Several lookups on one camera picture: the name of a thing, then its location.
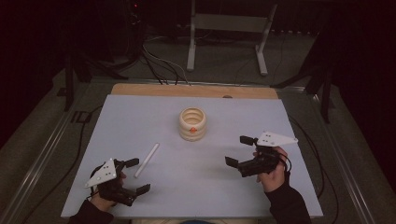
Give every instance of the person's left hand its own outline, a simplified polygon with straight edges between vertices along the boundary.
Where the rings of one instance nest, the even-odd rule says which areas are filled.
[[[126,178],[125,173],[121,172],[120,174],[120,183],[123,184],[123,179]],[[116,203],[113,201],[109,201],[100,197],[99,193],[95,193],[90,202],[95,205],[99,210],[103,212],[107,212],[112,206]]]

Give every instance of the white stick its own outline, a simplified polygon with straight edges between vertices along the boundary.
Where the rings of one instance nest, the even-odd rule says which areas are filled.
[[[157,150],[157,148],[160,146],[159,143],[156,143],[154,145],[154,147],[152,148],[152,150],[150,151],[150,153],[148,154],[148,156],[146,157],[146,159],[143,161],[142,165],[139,167],[139,169],[137,169],[136,174],[134,174],[134,178],[137,178],[140,173],[142,173],[143,169],[146,167],[146,165],[149,162],[149,159],[151,159],[152,155],[154,154],[154,152]]]

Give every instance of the person's right hand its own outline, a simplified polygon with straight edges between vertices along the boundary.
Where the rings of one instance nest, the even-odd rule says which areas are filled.
[[[273,147],[274,150],[279,152],[280,158],[286,162],[288,153],[281,147]],[[258,152],[253,153],[254,156],[259,156]],[[271,192],[278,189],[285,182],[285,165],[283,162],[279,162],[274,171],[270,174],[262,173],[257,175],[258,182],[262,182],[265,192]]]

